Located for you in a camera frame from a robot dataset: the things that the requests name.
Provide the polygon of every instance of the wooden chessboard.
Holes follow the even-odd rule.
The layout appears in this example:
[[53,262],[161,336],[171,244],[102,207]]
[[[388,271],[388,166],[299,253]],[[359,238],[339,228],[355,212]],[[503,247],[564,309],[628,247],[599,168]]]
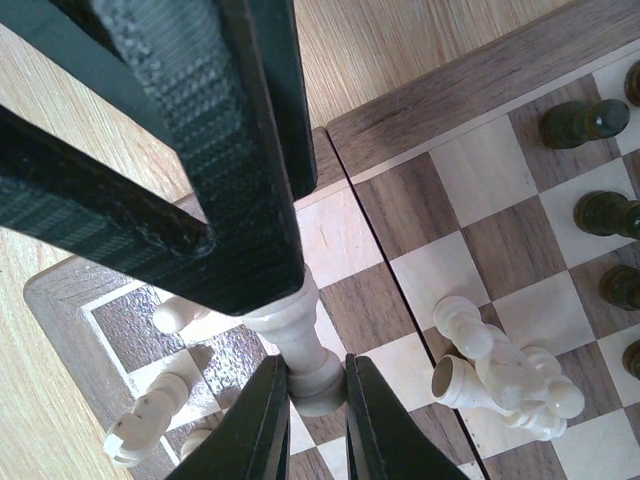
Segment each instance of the wooden chessboard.
[[[640,384],[621,364],[640,314],[598,295],[640,246],[573,223],[592,190],[640,195],[640,109],[615,139],[575,150],[540,144],[536,124],[569,100],[624,100],[640,60],[637,0],[584,0],[314,131],[320,182],[296,204],[305,261],[321,289],[317,331],[339,356],[370,356],[424,433],[473,479],[631,479],[640,475]],[[194,202],[183,208],[197,214]],[[496,414],[452,410],[430,391],[451,345],[431,311],[474,301],[520,346],[557,355],[585,393],[564,436],[533,441]],[[189,431],[220,421],[274,347],[211,314],[180,335],[151,324],[165,292],[82,259],[25,288],[36,318],[107,428],[162,369],[195,394],[135,478],[162,478]],[[344,410],[292,410],[291,478],[346,477]]]

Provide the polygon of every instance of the pile of white chess pieces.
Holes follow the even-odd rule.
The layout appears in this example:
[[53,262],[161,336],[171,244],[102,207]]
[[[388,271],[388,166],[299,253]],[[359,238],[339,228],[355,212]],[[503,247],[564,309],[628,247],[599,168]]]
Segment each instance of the pile of white chess pieces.
[[433,319],[440,334],[475,363],[445,355],[431,382],[436,402],[493,410],[507,427],[529,430],[543,441],[564,434],[567,419],[584,410],[584,395],[551,353],[538,346],[519,349],[500,329],[483,323],[470,300],[442,299]]
[[[338,356],[323,347],[316,334],[318,287],[307,267],[304,284],[293,295],[241,317],[244,325],[274,344],[288,369],[291,401],[301,415],[315,417],[336,410],[346,399],[344,369]],[[159,305],[155,327],[176,334],[209,310],[180,297]],[[147,392],[107,431],[103,448],[114,464],[138,465],[158,444],[189,399],[187,382],[174,373],[161,373]],[[204,441],[208,430],[196,430],[181,450],[181,460]]]

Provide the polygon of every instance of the wooden table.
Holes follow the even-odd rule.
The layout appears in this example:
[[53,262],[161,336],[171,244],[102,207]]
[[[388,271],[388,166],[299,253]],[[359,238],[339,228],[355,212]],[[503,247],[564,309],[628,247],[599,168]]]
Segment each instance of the wooden table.
[[[314,126],[568,0],[297,0]],[[0,103],[163,198],[189,193],[174,153],[0,26]],[[0,477],[128,478],[22,299],[65,252],[0,229]]]

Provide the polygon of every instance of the chessboard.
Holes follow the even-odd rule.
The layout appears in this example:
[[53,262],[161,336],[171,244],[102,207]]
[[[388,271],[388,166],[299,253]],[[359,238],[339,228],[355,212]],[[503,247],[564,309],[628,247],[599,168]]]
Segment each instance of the chessboard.
[[[640,60],[636,0],[577,1],[313,132],[318,188],[295,204],[320,288],[326,347],[369,356],[427,437],[471,479],[640,476],[640,383],[621,363],[640,314],[606,303],[601,276],[640,268],[640,245],[580,231],[582,195],[640,195],[640,108],[627,129],[573,150],[537,123],[571,100],[625,100]],[[193,198],[180,206],[198,216]],[[482,409],[434,402],[452,346],[431,319],[448,295],[520,347],[540,345],[585,394],[566,433],[534,441]],[[134,478],[163,478],[195,428],[215,426],[264,356],[236,318],[211,313],[177,335],[152,324],[169,294],[72,258],[32,279],[27,303],[106,429],[165,370],[192,395]],[[291,410],[290,477],[346,479],[345,412]]]

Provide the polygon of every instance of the dark green chess piece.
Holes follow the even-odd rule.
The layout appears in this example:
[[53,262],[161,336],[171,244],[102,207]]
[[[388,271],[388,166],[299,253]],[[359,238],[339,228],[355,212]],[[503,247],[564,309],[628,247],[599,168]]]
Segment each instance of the dark green chess piece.
[[600,280],[600,294],[611,305],[623,310],[640,310],[640,270],[619,265]]
[[549,148],[566,149],[622,132],[629,124],[630,111],[620,100],[596,104],[568,102],[552,107],[540,119],[542,143]]
[[622,354],[622,364],[631,375],[640,380],[640,340],[636,340]]
[[640,107],[640,61],[629,69],[624,82],[624,91],[629,101],[636,107]]
[[640,239],[640,201],[627,200],[616,192],[591,192],[582,197],[573,211],[580,230],[608,237],[622,235]]

